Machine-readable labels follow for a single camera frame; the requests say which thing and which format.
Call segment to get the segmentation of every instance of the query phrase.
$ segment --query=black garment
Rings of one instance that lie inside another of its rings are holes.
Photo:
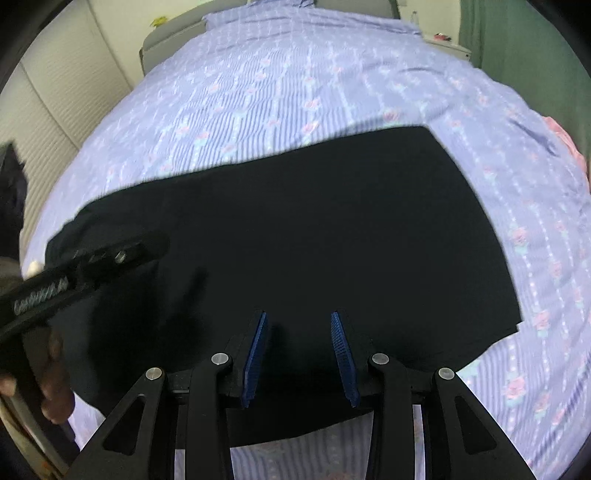
[[[12,144],[0,145],[0,257],[19,260],[27,178]]]
[[[255,403],[344,399],[330,341],[336,309],[377,348],[426,371],[465,366],[521,321],[480,203],[424,128],[114,193],[64,227],[47,264],[153,229],[171,241],[158,264],[53,320],[74,389],[104,413],[147,368],[186,369],[223,351],[259,308],[271,335]],[[327,407],[319,417],[328,425],[343,414]]]

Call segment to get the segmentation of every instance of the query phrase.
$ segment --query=small red object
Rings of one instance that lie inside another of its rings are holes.
[[[452,38],[448,35],[445,35],[443,33],[436,33],[435,35],[433,35],[433,38],[435,40],[443,40],[443,41],[451,41]]]

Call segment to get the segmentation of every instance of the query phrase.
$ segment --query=bottle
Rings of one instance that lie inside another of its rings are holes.
[[[410,21],[418,26],[418,12],[416,10],[413,11],[413,14],[410,16]]]

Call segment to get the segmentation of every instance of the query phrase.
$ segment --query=metal pin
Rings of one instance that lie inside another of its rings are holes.
[[[213,357],[212,357],[212,362],[216,365],[223,365],[225,364],[228,360],[230,360],[230,357],[228,357],[225,353],[216,353]]]
[[[439,369],[439,376],[444,380],[451,380],[456,374],[451,368],[443,367]]]
[[[374,353],[371,360],[377,365],[385,365],[390,361],[390,358],[385,353]]]
[[[125,259],[127,258],[127,254],[122,250],[121,252],[119,252],[116,256],[115,256],[115,263],[123,263],[125,261]]]
[[[157,380],[162,376],[162,370],[158,367],[152,367],[146,372],[146,378],[148,380]]]

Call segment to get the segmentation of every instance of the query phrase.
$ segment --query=gray headboard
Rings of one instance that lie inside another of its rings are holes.
[[[316,0],[317,8],[375,17],[400,18],[396,0]],[[172,56],[186,42],[205,32],[203,16],[246,5],[246,0],[212,0],[157,27],[139,52],[144,74]]]

